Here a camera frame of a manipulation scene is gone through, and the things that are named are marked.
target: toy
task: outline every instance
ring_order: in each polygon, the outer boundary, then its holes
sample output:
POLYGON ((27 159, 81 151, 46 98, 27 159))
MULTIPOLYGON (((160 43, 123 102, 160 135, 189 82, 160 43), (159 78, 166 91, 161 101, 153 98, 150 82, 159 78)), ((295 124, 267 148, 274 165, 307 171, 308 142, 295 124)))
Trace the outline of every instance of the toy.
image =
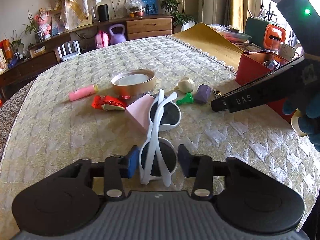
POLYGON ((99 31, 98 34, 94 37, 96 43, 96 48, 101 49, 108 46, 108 34, 102 31, 99 31))
POLYGON ((266 66, 267 68, 269 68, 271 70, 274 70, 274 69, 280 67, 280 62, 278 62, 276 60, 267 60, 262 65, 266 66))
POLYGON ((110 39, 111 45, 126 41, 125 36, 124 36, 124 30, 125 30, 125 28, 124 28, 123 24, 115 24, 115 25, 110 26, 109 32, 111 35, 111 39, 110 39), (116 27, 122 27, 122 33, 113 33, 112 29, 116 28, 116 27))
POLYGON ((190 93, 195 89, 195 83, 191 78, 184 77, 178 83, 178 86, 174 88, 175 90, 180 90, 182 93, 190 93))
POLYGON ((40 13, 35 16, 35 20, 39 25, 39 31, 41 31, 45 39, 48 39, 51 37, 49 32, 51 30, 51 25, 47 23, 49 19, 49 13, 47 12, 47 10, 43 9, 40 9, 39 12, 40 13))
POLYGON ((193 100, 197 103, 204 103, 206 104, 208 102, 208 98, 211 94, 211 87, 207 85, 200 85, 197 93, 193 95, 193 100))
POLYGON ((104 111, 110 110, 124 110, 127 107, 125 102, 120 101, 118 98, 114 98, 111 96, 105 96, 101 98, 101 96, 95 96, 91 106, 95 109, 100 109, 104 111))
POLYGON ((87 86, 87 87, 84 87, 84 88, 80 88, 77 91, 70 92, 69 93, 69 99, 70 99, 70 101, 74 101, 74 100, 77 100, 77 99, 80 99, 80 98, 84 98, 84 97, 89 96, 89 95, 93 95, 98 91, 99 91, 99 88, 98 88, 97 84, 90 85, 90 86, 87 86))
POLYGON ((129 105, 125 110, 125 114, 129 116, 144 133, 147 132, 150 125, 148 111, 153 101, 154 98, 151 95, 146 94, 129 105))
POLYGON ((193 97, 190 93, 187 93, 186 96, 180 100, 177 100, 176 104, 178 106, 182 104, 192 104, 193 103, 193 97))

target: stuffed toy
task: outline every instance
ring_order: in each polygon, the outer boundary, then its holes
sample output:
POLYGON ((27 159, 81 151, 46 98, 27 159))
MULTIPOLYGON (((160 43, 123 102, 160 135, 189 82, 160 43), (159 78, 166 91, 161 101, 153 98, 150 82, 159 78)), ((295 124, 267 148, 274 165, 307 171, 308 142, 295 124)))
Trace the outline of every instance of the stuffed toy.
POLYGON ((39 31, 42 32, 44 38, 48 39, 51 37, 49 32, 51 30, 51 25, 47 23, 49 13, 47 10, 43 9, 40 9, 39 12, 40 13, 35 16, 35 21, 38 23, 39 31))

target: sunglasses lens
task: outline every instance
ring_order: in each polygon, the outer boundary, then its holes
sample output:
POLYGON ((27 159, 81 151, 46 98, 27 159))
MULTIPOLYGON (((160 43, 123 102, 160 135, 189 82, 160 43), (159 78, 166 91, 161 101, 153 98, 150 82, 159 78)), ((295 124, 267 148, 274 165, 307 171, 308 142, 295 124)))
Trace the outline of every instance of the sunglasses lens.
MULTIPOLYGON (((150 111, 150 119, 153 122, 155 118, 156 110, 158 107, 158 102, 156 102, 150 111)), ((174 104, 167 103, 163 107, 163 116, 161 118, 160 124, 172 124, 175 125, 179 121, 179 111, 174 104)))
MULTIPOLYGON (((172 148, 165 143, 159 142, 160 145, 160 151, 163 157, 163 160, 165 164, 168 167, 169 172, 171 173, 177 163, 176 160, 176 155, 172 148)), ((148 154, 148 148, 149 148, 149 143, 146 144, 146 146, 143 148, 142 153, 141 153, 141 166, 144 169, 144 166, 146 165, 146 159, 147 159, 147 154, 148 154)), ((158 159, 157 155, 155 154, 155 157, 153 159, 153 164, 151 168, 151 175, 155 177, 161 177, 161 172, 159 169, 159 164, 158 164, 158 159)))

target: round container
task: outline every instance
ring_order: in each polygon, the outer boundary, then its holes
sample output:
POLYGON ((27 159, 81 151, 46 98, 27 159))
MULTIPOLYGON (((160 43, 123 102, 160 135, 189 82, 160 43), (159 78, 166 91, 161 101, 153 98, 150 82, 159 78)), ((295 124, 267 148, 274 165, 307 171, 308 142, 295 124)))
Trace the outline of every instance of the round container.
POLYGON ((111 83, 116 95, 136 96, 153 90, 156 86, 156 77, 151 70, 138 69, 116 75, 111 83))
POLYGON ((142 17, 143 12, 145 11, 145 6, 142 4, 137 4, 128 8, 127 11, 128 11, 129 17, 142 17))

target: red candy wrapper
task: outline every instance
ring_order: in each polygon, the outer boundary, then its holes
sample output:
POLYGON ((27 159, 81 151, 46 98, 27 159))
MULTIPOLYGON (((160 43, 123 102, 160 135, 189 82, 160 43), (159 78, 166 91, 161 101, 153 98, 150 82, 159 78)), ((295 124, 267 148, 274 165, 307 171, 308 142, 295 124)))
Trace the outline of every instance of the red candy wrapper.
POLYGON ((103 98, 101 98, 100 96, 95 96, 91 106, 95 109, 110 111, 125 110, 127 104, 123 101, 120 101, 118 98, 114 98, 111 96, 105 96, 103 98))

